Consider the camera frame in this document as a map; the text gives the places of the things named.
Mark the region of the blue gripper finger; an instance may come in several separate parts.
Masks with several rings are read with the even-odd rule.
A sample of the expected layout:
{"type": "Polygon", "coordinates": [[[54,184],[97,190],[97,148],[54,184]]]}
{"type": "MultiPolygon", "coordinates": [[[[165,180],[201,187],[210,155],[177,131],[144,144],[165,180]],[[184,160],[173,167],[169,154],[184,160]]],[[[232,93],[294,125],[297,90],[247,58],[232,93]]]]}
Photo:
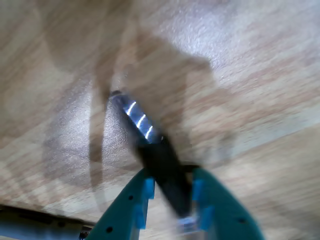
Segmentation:
{"type": "Polygon", "coordinates": [[[263,240],[257,222],[210,172],[193,170],[192,200],[206,240],[263,240]]]}
{"type": "Polygon", "coordinates": [[[123,188],[90,231],[87,240],[138,240],[146,228],[148,203],[155,196],[155,180],[140,170],[123,188]]]}

